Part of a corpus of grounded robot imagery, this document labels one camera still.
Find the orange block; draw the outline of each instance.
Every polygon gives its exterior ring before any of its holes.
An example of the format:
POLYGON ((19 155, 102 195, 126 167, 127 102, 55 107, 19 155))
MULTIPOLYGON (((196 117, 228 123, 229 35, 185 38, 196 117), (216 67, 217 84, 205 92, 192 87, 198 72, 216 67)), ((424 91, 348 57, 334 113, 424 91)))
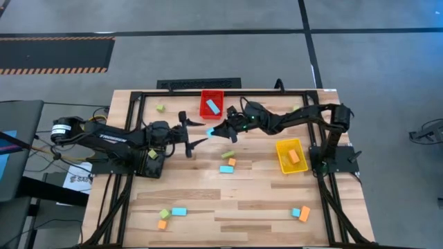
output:
POLYGON ((160 220, 160 221, 159 221, 159 225, 158 225, 158 227, 159 227, 159 229, 164 230, 164 229, 166 229, 166 226, 167 226, 167 225, 168 225, 168 222, 167 222, 167 221, 160 220))
POLYGON ((306 222, 307 217, 309 216, 309 211, 311 211, 311 209, 309 207, 302 206, 302 213, 298 219, 300 221, 306 222))
POLYGON ((297 156, 297 153, 296 153, 295 149, 292 149, 292 150, 288 151, 288 154, 289 154, 289 157, 290 157, 292 163, 300 162, 300 159, 297 156))
POLYGON ((228 164, 230 166, 235 166, 235 159, 234 158, 229 158, 228 164))

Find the plastic tray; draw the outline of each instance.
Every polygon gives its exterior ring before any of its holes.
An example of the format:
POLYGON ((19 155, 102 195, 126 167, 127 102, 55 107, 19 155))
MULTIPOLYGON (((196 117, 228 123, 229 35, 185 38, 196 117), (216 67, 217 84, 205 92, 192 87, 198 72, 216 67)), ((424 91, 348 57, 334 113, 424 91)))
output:
POLYGON ((223 91, 202 90, 200 99, 200 116, 203 119, 220 119, 223 116, 223 91), (220 109, 216 115, 206 104, 207 100, 213 100, 214 104, 220 109))
POLYGON ((280 161, 280 167, 282 168, 283 174, 307 171, 307 163, 300 139, 296 138, 277 141, 275 147, 277 148, 278 160, 280 161), (291 160, 289 159, 288 151, 291 149, 296 150, 297 156, 300 159, 296 164, 291 163, 291 160))

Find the light blue block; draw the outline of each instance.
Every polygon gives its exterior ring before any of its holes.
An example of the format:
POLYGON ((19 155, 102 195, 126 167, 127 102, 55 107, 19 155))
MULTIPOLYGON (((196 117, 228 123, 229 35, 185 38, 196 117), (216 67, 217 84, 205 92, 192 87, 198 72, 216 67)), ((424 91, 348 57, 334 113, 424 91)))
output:
POLYGON ((209 106, 209 108, 211 109, 211 110, 213 110, 213 113, 214 114, 218 114, 218 113, 220 113, 220 109, 215 105, 215 103, 213 102, 213 100, 207 100, 206 101, 206 104, 208 104, 208 106, 209 106))
POLYGON ((186 213, 188 211, 184 207, 173 207, 172 208, 172 215, 174 216, 186 216, 186 213))
POLYGON ((208 135, 208 138, 211 138, 213 135, 211 134, 214 131, 214 128, 208 129, 206 131, 206 135, 208 135))
POLYGON ((298 208, 293 208, 292 209, 292 216, 300 217, 300 210, 298 208))
POLYGON ((234 173, 234 167, 232 167, 232 166, 220 166, 220 173, 234 173))

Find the gray floor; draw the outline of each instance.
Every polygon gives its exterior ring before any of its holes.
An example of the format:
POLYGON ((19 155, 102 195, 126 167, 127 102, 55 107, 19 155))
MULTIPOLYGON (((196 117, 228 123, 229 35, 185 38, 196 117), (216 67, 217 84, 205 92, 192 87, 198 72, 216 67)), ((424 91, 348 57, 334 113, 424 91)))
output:
MULTIPOLYGON (((305 2, 311 28, 443 27, 441 1, 305 2)), ((0 19, 0 33, 301 27, 297 1, 290 0, 12 0, 0 19)), ((441 248, 442 148, 413 144, 408 132, 442 117, 443 34, 313 40, 324 87, 338 89, 356 114, 350 138, 363 150, 361 179, 376 240, 441 248)), ((277 77, 289 88, 314 87, 304 35, 119 37, 108 73, 1 76, 0 100, 109 104, 114 89, 153 89, 157 80, 201 77, 241 77, 245 88, 270 87, 277 77)), ((45 107, 40 129, 49 129, 53 118, 92 111, 45 107)), ((42 168, 44 160, 38 160, 29 167, 42 168)), ((47 230, 35 247, 71 246, 77 237, 75 226, 47 230)))

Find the small cube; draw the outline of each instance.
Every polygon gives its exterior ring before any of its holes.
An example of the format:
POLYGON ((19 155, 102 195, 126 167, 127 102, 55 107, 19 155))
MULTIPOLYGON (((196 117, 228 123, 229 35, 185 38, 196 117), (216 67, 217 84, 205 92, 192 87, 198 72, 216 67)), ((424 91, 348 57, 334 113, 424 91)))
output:
POLYGON ((221 155, 221 159, 227 159, 233 157, 235 155, 234 151, 228 151, 225 154, 221 155))
POLYGON ((292 209, 292 216, 294 217, 300 217, 300 210, 298 208, 293 208, 292 209))
POLYGON ((156 109, 162 113, 165 111, 165 106, 163 104, 158 104, 156 109))
POLYGON ((212 132, 214 131, 214 128, 210 128, 210 129, 208 129, 207 131, 206 131, 206 135, 208 135, 208 138, 211 138, 213 135, 212 135, 212 132))
POLYGON ((184 207, 173 207, 172 208, 172 215, 174 216, 186 216, 188 211, 184 207))
POLYGON ((154 160, 155 160, 155 158, 157 158, 157 156, 159 156, 159 155, 157 155, 157 153, 156 153, 153 149, 151 149, 151 150, 147 153, 147 155, 148 155, 150 158, 154 159, 154 160))
POLYGON ((213 113, 215 115, 217 115, 218 113, 220 113, 220 109, 217 107, 217 105, 215 105, 215 103, 213 102, 213 100, 206 100, 206 104, 209 106, 209 108, 213 111, 213 113))
POLYGON ((292 150, 288 151, 288 154, 289 154, 289 158, 291 159, 291 163, 298 163, 298 162, 300 162, 300 159, 298 158, 295 149, 292 149, 292 150))
POLYGON ((306 222, 307 221, 307 217, 309 216, 309 211, 311 211, 311 209, 307 206, 302 206, 302 212, 300 215, 300 218, 298 218, 300 221, 306 222))
POLYGON ((162 219, 169 219, 171 217, 171 212, 169 212, 169 210, 161 210, 160 217, 162 219))
POLYGON ((164 230, 164 229, 166 229, 166 226, 167 226, 167 225, 168 225, 168 222, 167 222, 167 221, 160 220, 160 221, 159 221, 159 224, 158 224, 158 227, 159 227, 159 229, 164 230))
POLYGON ((234 158, 229 158, 228 164, 230 166, 235 166, 235 159, 234 158))
POLYGON ((232 166, 220 166, 220 173, 234 173, 234 167, 232 166))

